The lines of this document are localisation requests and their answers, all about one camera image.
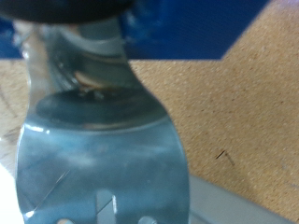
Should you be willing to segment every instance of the gray surface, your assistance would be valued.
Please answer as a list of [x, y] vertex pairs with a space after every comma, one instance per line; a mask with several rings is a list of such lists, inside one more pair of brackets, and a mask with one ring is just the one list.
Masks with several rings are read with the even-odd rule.
[[235, 194], [190, 177], [191, 224], [292, 224]]

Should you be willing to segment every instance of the metal fork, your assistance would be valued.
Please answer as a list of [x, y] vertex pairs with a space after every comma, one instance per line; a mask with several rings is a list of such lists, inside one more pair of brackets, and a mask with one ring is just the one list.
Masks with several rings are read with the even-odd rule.
[[117, 20], [36, 25], [22, 52], [31, 85], [17, 169], [25, 224], [187, 224], [183, 148], [132, 72]]

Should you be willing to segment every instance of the cork surface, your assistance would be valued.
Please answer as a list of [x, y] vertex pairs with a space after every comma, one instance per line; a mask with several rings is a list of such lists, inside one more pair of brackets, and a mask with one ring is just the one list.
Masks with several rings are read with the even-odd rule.
[[[299, 2], [275, 0], [220, 62], [132, 62], [175, 122], [190, 171], [299, 223]], [[0, 162], [12, 174], [28, 88], [0, 62]]]

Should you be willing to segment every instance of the blue plastic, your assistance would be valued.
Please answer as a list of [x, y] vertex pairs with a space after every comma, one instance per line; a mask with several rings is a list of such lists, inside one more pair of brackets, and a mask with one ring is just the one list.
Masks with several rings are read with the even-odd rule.
[[[120, 17], [129, 59], [218, 60], [268, 0], [137, 0]], [[1, 21], [0, 57], [20, 58]]]

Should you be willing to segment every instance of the black object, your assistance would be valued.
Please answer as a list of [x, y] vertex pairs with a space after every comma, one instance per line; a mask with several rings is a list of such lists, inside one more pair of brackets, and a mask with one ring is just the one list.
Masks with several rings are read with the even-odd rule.
[[45, 23], [99, 21], [120, 14], [134, 0], [0, 0], [0, 15]]

